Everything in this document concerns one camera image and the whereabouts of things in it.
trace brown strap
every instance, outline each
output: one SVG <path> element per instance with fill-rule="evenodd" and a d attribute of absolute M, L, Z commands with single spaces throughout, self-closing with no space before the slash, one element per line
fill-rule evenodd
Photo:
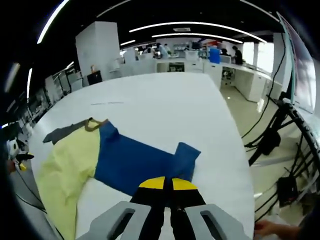
<path fill-rule="evenodd" d="M 89 122 L 96 123 L 97 126 L 90 127 L 90 126 L 89 126 Z M 92 117 L 90 117 L 88 120 L 85 121 L 85 123 L 84 123 L 84 129 L 85 129 L 87 132 L 93 132 L 94 130 L 100 128 L 101 126 L 103 126 L 103 125 L 106 124 L 107 122 L 109 122 L 108 119 L 106 119 L 106 120 L 104 120 L 104 121 L 97 121 L 97 120 L 93 119 Z"/>

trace yellow cloth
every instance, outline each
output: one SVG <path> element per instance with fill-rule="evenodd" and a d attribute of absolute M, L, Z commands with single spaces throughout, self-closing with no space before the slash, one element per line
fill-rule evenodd
<path fill-rule="evenodd" d="M 36 176 L 48 216 L 65 240 L 75 239 L 78 199 L 88 178 L 95 175 L 99 147 L 99 130 L 79 128 L 54 145 Z"/>

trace blue garment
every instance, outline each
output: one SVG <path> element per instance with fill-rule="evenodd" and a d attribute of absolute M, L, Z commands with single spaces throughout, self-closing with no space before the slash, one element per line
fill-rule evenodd
<path fill-rule="evenodd" d="M 160 45 L 158 49 L 159 49 L 163 59 L 169 58 L 169 54 L 168 54 L 168 52 L 167 52 L 167 50 L 165 49 L 164 46 Z"/>
<path fill-rule="evenodd" d="M 119 134 L 111 122 L 99 128 L 100 150 L 94 178 L 133 195 L 148 179 L 165 176 L 192 180 L 201 153 L 180 142 L 174 155 Z"/>

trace window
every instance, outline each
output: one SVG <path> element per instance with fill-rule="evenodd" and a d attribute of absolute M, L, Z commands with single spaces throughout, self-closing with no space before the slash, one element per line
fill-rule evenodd
<path fill-rule="evenodd" d="M 274 68 L 274 44 L 272 42 L 258 44 L 258 59 L 256 66 L 269 73 Z"/>
<path fill-rule="evenodd" d="M 242 58 L 247 64 L 254 64 L 255 44 L 253 42 L 245 42 L 243 44 Z"/>

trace blue container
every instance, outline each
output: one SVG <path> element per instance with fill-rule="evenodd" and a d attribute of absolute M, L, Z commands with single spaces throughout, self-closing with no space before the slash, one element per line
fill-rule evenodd
<path fill-rule="evenodd" d="M 217 48 L 210 48 L 209 61 L 211 63 L 219 64 L 220 63 L 220 50 Z"/>

